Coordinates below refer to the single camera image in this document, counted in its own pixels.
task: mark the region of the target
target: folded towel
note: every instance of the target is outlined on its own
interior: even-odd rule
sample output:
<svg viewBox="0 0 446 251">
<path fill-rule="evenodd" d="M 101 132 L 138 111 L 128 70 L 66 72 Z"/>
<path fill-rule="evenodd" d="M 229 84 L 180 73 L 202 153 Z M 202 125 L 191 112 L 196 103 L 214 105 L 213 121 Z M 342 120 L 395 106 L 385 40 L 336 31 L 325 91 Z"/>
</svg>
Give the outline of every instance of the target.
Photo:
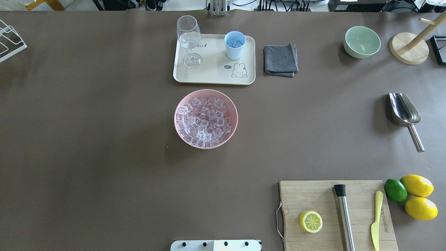
<svg viewBox="0 0 446 251">
<path fill-rule="evenodd" d="M 267 45 L 263 49 L 265 71 L 273 76 L 294 77 L 297 67 L 297 49 L 291 43 L 287 46 Z"/>
</svg>

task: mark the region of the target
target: pink bowl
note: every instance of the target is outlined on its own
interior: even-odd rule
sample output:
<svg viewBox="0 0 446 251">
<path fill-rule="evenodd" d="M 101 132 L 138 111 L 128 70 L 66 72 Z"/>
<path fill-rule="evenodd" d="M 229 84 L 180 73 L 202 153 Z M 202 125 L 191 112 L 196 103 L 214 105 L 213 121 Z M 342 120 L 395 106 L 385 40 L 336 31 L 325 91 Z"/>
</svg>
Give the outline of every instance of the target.
<svg viewBox="0 0 446 251">
<path fill-rule="evenodd" d="M 176 127 L 177 121 L 176 121 L 175 117 L 176 117 L 176 115 L 178 113 L 178 109 L 181 106 L 185 105 L 187 102 L 191 102 L 193 100 L 193 98 L 198 98 L 199 99 L 201 97 L 207 98 L 207 99 L 211 98 L 211 97 L 214 97 L 214 98 L 223 100 L 224 103 L 225 103 L 225 106 L 226 106 L 226 112 L 227 112 L 226 116 L 227 117 L 231 117 L 231 127 L 232 127 L 231 132 L 228 133 L 227 138 L 225 139 L 225 141 L 223 141 L 221 144 L 218 144 L 216 146 L 210 146 L 210 147 L 194 146 L 194 145 L 186 142 L 186 140 L 184 140 L 183 137 L 181 137 L 181 135 L 180 135 L 180 133 L 178 131 L 178 128 Z M 199 149 L 212 149 L 212 148 L 219 147 L 219 146 L 223 145 L 224 143 L 226 143 L 232 137 L 232 135 L 234 134 L 234 132 L 235 132 L 235 130 L 237 128 L 238 121 L 239 121 L 239 115 L 237 113 L 237 108 L 235 107 L 234 102 L 232 102 L 232 100 L 228 96 L 224 95 L 223 93 L 221 93 L 219 91 L 216 91 L 216 90 L 211 90 L 211 89 L 197 90 L 195 92 L 191 92 L 188 95 L 186 95 L 186 97 L 184 97 L 180 101 L 180 103 L 178 104 L 177 108 L 175 109 L 175 114 L 173 115 L 173 126 L 175 127 L 175 130 L 177 131 L 178 136 L 180 136 L 180 138 L 184 142 L 186 142 L 188 145 L 196 147 L 196 148 L 199 148 Z"/>
</svg>

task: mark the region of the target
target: brown tabletop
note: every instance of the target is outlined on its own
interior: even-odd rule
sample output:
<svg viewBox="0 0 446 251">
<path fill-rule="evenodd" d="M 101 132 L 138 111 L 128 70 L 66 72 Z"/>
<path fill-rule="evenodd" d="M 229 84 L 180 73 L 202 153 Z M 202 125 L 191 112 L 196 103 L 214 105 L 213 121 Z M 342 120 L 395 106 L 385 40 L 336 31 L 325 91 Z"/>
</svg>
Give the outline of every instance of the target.
<svg viewBox="0 0 446 251">
<path fill-rule="evenodd" d="M 248 86 L 181 84 L 172 77 L 176 20 L 202 33 L 238 29 L 256 41 Z M 280 251 L 280 180 L 387 180 L 415 173 L 435 190 L 436 219 L 390 201 L 400 250 L 446 250 L 446 68 L 394 58 L 390 38 L 419 33 L 397 13 L 0 12 L 28 48 L 0 63 L 1 250 L 168 251 L 174 240 L 261 239 Z M 354 59 L 355 25 L 380 51 Z M 432 35 L 446 35 L 441 25 Z M 295 43 L 294 78 L 264 72 L 263 47 Z M 173 126 L 178 102 L 212 88 L 237 106 L 234 136 L 213 150 L 186 145 Z M 421 114 L 417 153 L 391 121 L 388 92 Z"/>
</svg>

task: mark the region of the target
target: bowl of ice cubes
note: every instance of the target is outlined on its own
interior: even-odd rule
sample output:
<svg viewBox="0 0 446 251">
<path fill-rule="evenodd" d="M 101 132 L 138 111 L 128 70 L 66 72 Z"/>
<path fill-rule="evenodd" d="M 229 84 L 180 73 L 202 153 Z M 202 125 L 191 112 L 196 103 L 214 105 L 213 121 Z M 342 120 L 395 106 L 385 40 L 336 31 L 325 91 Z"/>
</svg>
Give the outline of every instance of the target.
<svg viewBox="0 0 446 251">
<path fill-rule="evenodd" d="M 228 96 L 202 89 L 180 101 L 173 122 L 184 142 L 199 149 L 212 149 L 232 137 L 238 118 L 237 108 Z"/>
</svg>

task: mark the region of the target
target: white wire rack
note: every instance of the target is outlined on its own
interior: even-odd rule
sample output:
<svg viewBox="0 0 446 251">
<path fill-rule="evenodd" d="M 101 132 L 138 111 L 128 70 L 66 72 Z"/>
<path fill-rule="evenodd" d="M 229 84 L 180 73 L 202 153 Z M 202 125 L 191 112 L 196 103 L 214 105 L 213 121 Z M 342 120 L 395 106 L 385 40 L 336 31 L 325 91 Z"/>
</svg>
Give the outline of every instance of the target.
<svg viewBox="0 0 446 251">
<path fill-rule="evenodd" d="M 26 48 L 16 30 L 0 19 L 0 63 Z"/>
</svg>

